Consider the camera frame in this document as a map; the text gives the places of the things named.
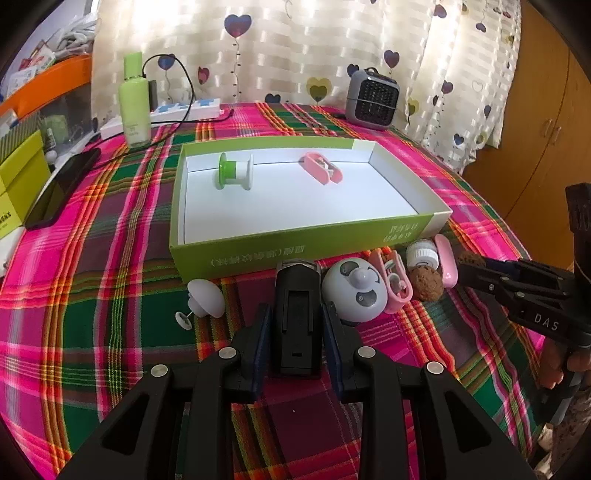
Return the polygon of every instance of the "screw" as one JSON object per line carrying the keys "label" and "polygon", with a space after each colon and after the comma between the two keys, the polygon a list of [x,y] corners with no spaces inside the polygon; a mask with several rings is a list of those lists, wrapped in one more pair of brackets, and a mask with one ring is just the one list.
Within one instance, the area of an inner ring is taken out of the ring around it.
{"label": "screw", "polygon": [[229,358],[234,358],[236,356],[236,349],[231,346],[225,346],[217,354],[224,360],[228,360]]}
{"label": "screw", "polygon": [[163,377],[168,373],[168,367],[163,364],[154,365],[150,373],[153,377]]}
{"label": "screw", "polygon": [[429,362],[427,364],[427,371],[433,375],[439,375],[443,373],[443,365],[439,362]]}
{"label": "screw", "polygon": [[375,350],[370,346],[362,346],[357,350],[359,356],[363,358],[373,358],[375,357]]}

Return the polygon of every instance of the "gray heater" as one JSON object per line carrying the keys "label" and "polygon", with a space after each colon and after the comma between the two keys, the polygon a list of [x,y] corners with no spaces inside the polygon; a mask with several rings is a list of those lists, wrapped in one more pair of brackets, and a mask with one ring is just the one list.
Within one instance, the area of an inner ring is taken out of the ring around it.
{"label": "gray heater", "polygon": [[394,120],[400,88],[376,69],[357,70],[351,76],[345,117],[352,124],[386,130]]}

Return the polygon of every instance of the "pink clothespin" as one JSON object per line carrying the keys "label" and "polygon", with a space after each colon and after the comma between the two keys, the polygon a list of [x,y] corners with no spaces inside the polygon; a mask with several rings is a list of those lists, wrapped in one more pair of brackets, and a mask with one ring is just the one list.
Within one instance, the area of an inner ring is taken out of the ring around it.
{"label": "pink clothespin", "polygon": [[402,258],[396,250],[392,250],[384,264],[382,250],[376,248],[369,255],[369,263],[378,270],[386,284],[388,303],[384,312],[393,314],[399,311],[413,297],[413,286],[408,279]]}
{"label": "pink clothespin", "polygon": [[324,155],[317,152],[308,152],[302,162],[304,170],[318,180],[322,185],[332,181],[339,183],[343,180],[343,173],[334,164],[326,160]]}

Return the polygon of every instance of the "orange shelf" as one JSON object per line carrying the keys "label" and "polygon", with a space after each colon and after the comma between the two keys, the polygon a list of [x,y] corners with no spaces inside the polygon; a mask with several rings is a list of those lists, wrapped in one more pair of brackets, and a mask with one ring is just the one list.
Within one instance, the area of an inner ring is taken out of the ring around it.
{"label": "orange shelf", "polygon": [[0,103],[0,116],[13,109],[23,118],[63,94],[90,82],[92,56],[81,55],[61,61],[37,75]]}

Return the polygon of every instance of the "smartphone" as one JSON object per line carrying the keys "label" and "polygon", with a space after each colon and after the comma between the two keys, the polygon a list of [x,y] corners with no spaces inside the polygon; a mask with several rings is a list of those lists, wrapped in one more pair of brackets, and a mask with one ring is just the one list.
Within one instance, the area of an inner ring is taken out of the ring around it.
{"label": "smartphone", "polygon": [[100,148],[92,148],[71,157],[53,177],[29,211],[25,228],[35,230],[53,225],[76,187],[99,157]]}

